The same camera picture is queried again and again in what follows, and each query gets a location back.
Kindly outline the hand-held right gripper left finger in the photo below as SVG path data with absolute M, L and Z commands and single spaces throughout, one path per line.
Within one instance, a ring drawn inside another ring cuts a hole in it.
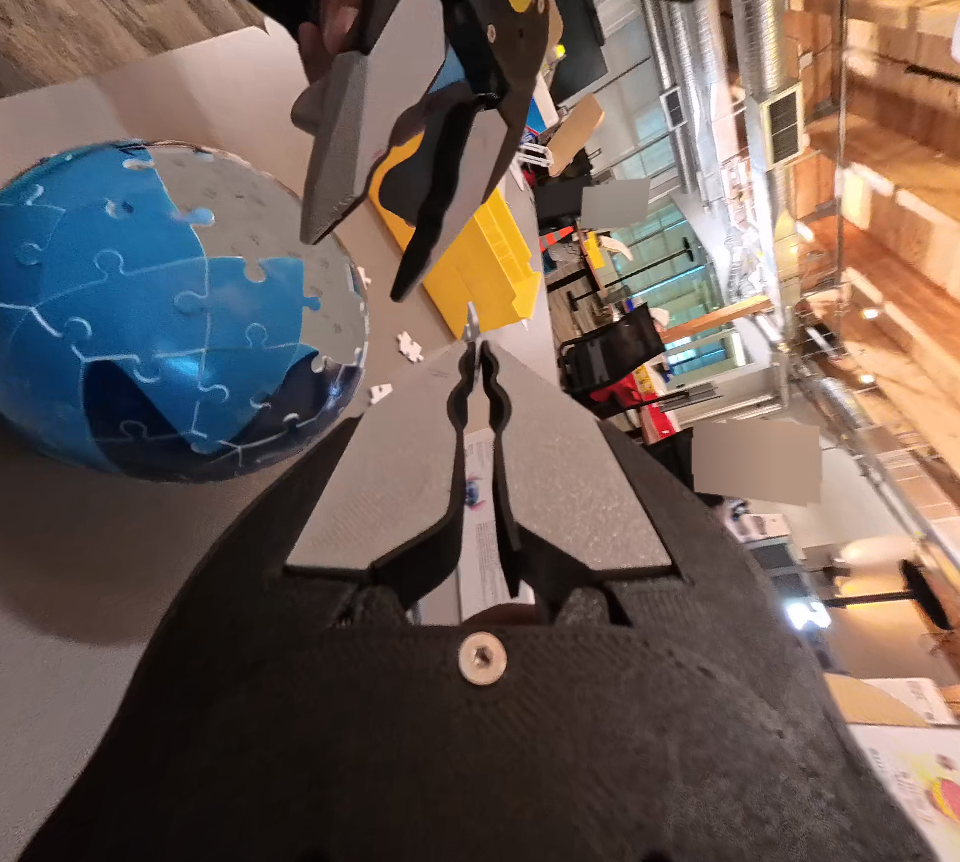
M 451 344 L 360 418 L 287 570 L 382 586 L 403 608 L 450 577 L 462 547 L 476 357 L 475 342 Z

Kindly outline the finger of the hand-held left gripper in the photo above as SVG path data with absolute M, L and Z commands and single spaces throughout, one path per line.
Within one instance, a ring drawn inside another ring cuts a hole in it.
M 508 125 L 487 101 L 430 112 L 418 147 L 382 178 L 382 208 L 410 235 L 390 289 L 395 302 L 423 282 L 497 183 Z
M 447 55 L 441 0 L 398 0 L 370 48 L 338 54 L 298 99 L 298 126 L 314 137 L 300 239 L 325 239 L 367 195 L 405 112 L 419 104 Z

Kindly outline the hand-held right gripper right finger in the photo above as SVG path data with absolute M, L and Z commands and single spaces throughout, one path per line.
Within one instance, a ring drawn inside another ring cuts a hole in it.
M 480 371 L 506 592 L 556 613 L 575 590 L 670 575 L 615 431 L 496 343 L 481 344 Z

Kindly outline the yellow plastic bin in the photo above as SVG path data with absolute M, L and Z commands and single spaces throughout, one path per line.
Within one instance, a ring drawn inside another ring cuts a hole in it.
M 484 333 L 526 325 L 534 316 L 543 277 L 508 201 L 510 194 L 530 194 L 517 170 L 510 167 L 407 299 L 428 299 L 454 338 L 462 336 L 469 304 Z

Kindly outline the blue puzzle ball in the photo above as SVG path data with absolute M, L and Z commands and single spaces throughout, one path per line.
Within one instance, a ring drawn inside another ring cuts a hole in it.
M 60 152 L 1 197 L 2 422 L 36 451 L 160 483 L 299 454 L 361 386 L 369 310 L 302 200 L 220 150 Z

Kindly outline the printed cardboard puzzle box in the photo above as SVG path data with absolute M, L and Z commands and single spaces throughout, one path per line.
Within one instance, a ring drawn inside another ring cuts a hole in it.
M 495 435 L 486 427 L 464 437 L 464 508 L 461 556 L 457 568 L 460 615 L 467 620 L 503 604 L 533 606 L 530 587 L 521 582 L 511 597 L 498 549 L 494 507 Z

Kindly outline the black monitor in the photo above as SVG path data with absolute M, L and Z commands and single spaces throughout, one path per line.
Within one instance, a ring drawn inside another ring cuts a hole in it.
M 555 0 L 562 23 L 558 61 L 550 87 L 555 103 L 563 103 L 606 75 L 605 37 L 594 0 Z

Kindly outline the brown cardboard box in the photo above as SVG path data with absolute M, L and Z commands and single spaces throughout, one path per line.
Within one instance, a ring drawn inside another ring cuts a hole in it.
M 550 155 L 550 178 L 558 178 L 567 169 L 602 124 L 604 116 L 605 112 L 592 92 L 581 98 L 569 111 L 546 144 Z

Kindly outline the black office chair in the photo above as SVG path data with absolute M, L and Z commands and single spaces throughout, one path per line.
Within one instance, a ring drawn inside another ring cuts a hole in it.
M 572 398 L 583 400 L 665 351 L 650 307 L 642 303 L 620 320 L 560 344 L 560 386 Z

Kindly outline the white printed box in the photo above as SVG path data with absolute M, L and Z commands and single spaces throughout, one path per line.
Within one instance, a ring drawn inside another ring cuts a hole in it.
M 959 730 L 850 724 L 857 745 L 942 861 L 959 859 Z

